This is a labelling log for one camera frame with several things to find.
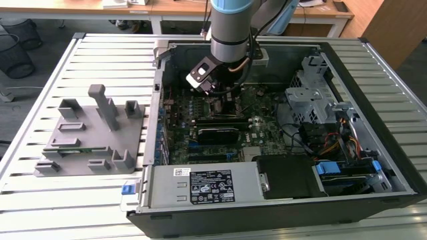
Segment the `wooden desk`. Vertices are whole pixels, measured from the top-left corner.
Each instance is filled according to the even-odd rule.
[[[103,9],[101,0],[0,0],[0,18],[149,20],[153,34],[161,34],[161,21],[203,21],[203,0],[151,0],[148,5]],[[337,12],[332,1],[297,8],[291,24],[332,25],[328,37],[339,37],[351,12]]]

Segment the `mesh wastebasket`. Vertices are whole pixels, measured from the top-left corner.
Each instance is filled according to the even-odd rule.
[[[21,79],[35,71],[33,62],[16,35],[0,34],[0,70],[11,79]]]
[[[35,28],[35,22],[25,18],[1,18],[0,25],[8,34],[19,36],[20,45],[25,50],[36,49],[43,41]]]

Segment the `motherboard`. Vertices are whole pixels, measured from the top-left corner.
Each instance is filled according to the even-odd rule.
[[[275,110],[280,94],[245,85],[236,96],[197,96],[165,91],[169,165],[249,162],[257,155],[285,154]]]

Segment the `warning label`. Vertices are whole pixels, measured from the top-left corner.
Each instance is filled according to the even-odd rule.
[[[235,202],[232,171],[192,171],[189,195],[189,201],[195,205]]]

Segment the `blue plastic clip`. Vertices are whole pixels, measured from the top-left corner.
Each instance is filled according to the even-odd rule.
[[[323,161],[316,166],[317,174],[339,174],[341,172],[339,164],[333,161]]]
[[[136,193],[136,186],[132,185],[123,185],[121,187],[121,195],[133,195]]]
[[[373,166],[376,172],[381,170],[381,165],[380,165],[379,161],[373,160],[372,161],[372,166]]]

